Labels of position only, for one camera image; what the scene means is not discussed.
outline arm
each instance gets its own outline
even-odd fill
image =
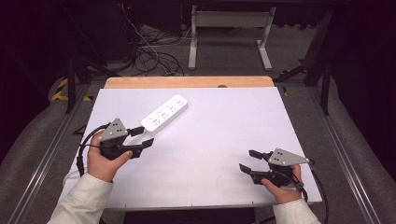
[[[100,133],[93,136],[91,145],[99,146]],[[52,213],[49,224],[53,223],[99,223],[105,209],[108,195],[113,189],[112,179],[117,170],[132,156],[128,151],[109,161],[100,154],[98,147],[88,151],[88,172],[59,201]]]
[[[300,165],[292,165],[294,175],[301,180]],[[274,205],[276,223],[283,224],[319,224],[317,217],[312,213],[301,192],[289,189],[280,189],[271,181],[263,179],[262,183],[276,198]]]

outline white board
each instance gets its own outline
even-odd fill
[[[83,139],[100,125],[120,118],[126,128],[175,94],[189,101],[178,118],[157,133],[152,147],[128,161],[114,179],[107,208],[158,210],[197,207],[243,207],[276,203],[264,186],[239,170],[268,171],[250,149],[277,147],[304,156],[277,88],[104,89],[100,90]],[[134,140],[141,143],[150,136]],[[71,170],[75,170],[74,161]],[[308,165],[302,165],[309,202],[321,202]],[[78,174],[66,180],[64,197]]]

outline socket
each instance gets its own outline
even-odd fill
[[[188,107],[188,101],[181,95],[174,95],[140,122],[151,136],[157,134]]]

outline white sleeve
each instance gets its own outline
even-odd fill
[[[85,174],[61,199],[52,213],[49,224],[99,223],[113,184]]]
[[[276,224],[320,224],[304,199],[274,205]]]

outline white power strip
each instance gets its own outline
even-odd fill
[[[171,99],[158,107],[158,109],[145,117],[141,121],[141,125],[145,127],[149,135],[153,136],[185,111],[187,106],[188,101],[184,97],[181,95],[174,95]]]

